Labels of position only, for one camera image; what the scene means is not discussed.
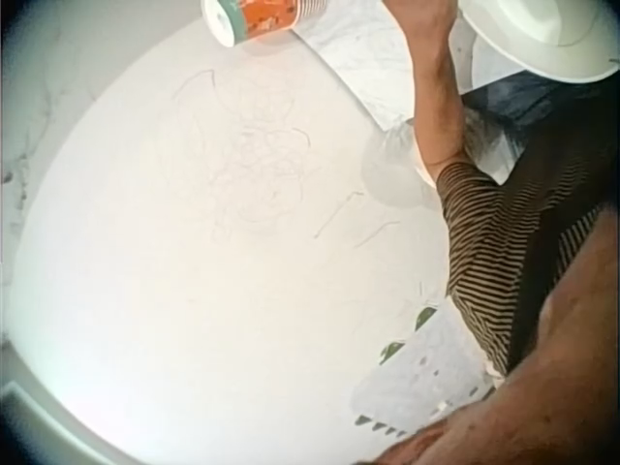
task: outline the white hat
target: white hat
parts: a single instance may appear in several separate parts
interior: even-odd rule
[[[601,0],[461,0],[460,7],[478,34],[537,75],[585,83],[619,69],[618,22]]]

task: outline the wrist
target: wrist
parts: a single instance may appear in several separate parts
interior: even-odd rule
[[[450,66],[448,40],[431,41],[420,37],[408,38],[407,44],[416,73],[437,74]]]

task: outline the paper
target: paper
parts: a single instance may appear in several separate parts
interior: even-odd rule
[[[415,433],[493,388],[486,357],[448,299],[354,392],[356,414]]]

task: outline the skin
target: skin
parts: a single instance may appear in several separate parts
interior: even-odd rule
[[[452,163],[471,163],[448,47],[456,2],[385,3],[415,63],[416,137],[436,180]],[[432,424],[371,463],[607,463],[597,452],[618,421],[617,251],[617,212],[606,209],[547,299],[535,350],[506,382],[489,399]]]

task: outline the striped shirt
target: striped shirt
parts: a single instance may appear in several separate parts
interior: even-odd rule
[[[543,303],[616,175],[615,108],[582,102],[574,110],[541,125],[505,184],[468,163],[448,166],[437,181],[449,227],[448,292],[504,375],[527,355]]]

